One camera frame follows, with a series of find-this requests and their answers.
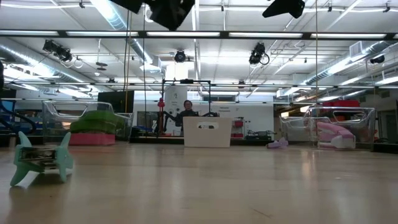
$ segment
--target person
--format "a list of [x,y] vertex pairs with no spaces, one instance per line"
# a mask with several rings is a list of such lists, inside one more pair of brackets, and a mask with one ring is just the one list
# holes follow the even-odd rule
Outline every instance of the person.
[[184,108],[185,111],[181,112],[177,118],[181,123],[181,136],[184,135],[184,125],[183,125],[183,117],[186,116],[199,116],[198,112],[195,112],[192,110],[192,102],[190,100],[185,100],[184,101]]

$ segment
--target ceiling duct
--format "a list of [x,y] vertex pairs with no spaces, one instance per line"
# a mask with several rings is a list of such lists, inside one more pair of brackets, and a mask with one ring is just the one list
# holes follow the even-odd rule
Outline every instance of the ceiling duct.
[[[332,62],[327,63],[322,69],[321,72],[314,71],[308,76],[310,78],[306,79],[300,85],[311,85],[316,81],[322,80],[326,77],[334,75],[344,69],[360,62],[362,60],[369,60],[374,57],[379,57],[385,54],[385,50],[388,49],[390,46],[396,44],[396,41],[379,41],[375,44],[372,42],[365,42],[362,43],[362,50],[359,50],[359,54],[356,53],[353,58],[351,58],[352,52],[348,52],[337,59],[333,60]],[[278,90],[279,96],[287,96],[295,93],[300,88],[287,88],[283,90]]]
[[[97,8],[99,13],[107,20],[111,27],[115,30],[127,30],[126,21],[120,16],[116,6],[108,0],[90,0]],[[152,64],[153,56],[144,51],[137,39],[130,38],[127,43],[140,58],[142,62]]]
[[345,68],[354,65],[356,62],[377,57],[379,54],[382,53],[383,50],[386,50],[388,47],[396,43],[396,41],[379,41],[375,44],[369,44],[368,47],[362,50],[362,54],[356,54],[354,58],[350,57],[351,53],[344,54],[343,56],[328,63],[325,67],[323,67],[322,72],[318,73],[318,75],[316,74],[316,72],[311,73],[310,78],[305,81],[305,85],[311,85],[316,81],[338,73]]
[[[32,67],[32,71],[42,76],[51,77],[58,75],[59,80],[63,82],[95,82],[94,80],[85,77],[84,75],[66,68],[50,58],[44,58],[43,55],[31,50],[11,39],[0,37],[0,55],[5,55],[4,61],[6,63],[15,63],[28,65]],[[113,91],[106,86],[97,86],[100,91]]]

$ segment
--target small robot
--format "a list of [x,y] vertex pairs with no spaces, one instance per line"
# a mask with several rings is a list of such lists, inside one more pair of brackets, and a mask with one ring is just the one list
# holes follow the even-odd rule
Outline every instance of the small robot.
[[29,139],[22,132],[18,133],[21,144],[16,146],[14,164],[16,173],[10,185],[17,185],[29,171],[43,173],[46,169],[58,169],[62,182],[67,181],[67,169],[73,168],[73,159],[68,152],[70,133],[63,138],[56,148],[32,147]]

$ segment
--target black fabric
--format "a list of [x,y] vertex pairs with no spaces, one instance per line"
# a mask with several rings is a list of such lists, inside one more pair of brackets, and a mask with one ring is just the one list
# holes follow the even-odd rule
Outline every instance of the black fabric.
[[184,125],[183,125],[183,117],[186,116],[199,116],[198,112],[195,112],[193,110],[185,110],[181,112],[180,114],[177,115],[177,121],[178,123],[181,123],[181,131],[184,130]]

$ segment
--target red object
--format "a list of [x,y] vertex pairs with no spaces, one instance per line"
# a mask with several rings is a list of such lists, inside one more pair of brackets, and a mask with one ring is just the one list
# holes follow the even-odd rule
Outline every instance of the red object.
[[235,134],[235,138],[243,138],[243,134]]
[[234,127],[235,128],[243,127],[243,121],[235,121],[234,122]]
[[70,136],[70,146],[110,146],[115,144],[114,134],[78,133]]
[[163,108],[165,106],[163,98],[159,99],[159,102],[157,103],[157,106],[160,107],[160,108]]
[[336,100],[325,102],[323,106],[339,106],[339,107],[360,107],[358,100]]

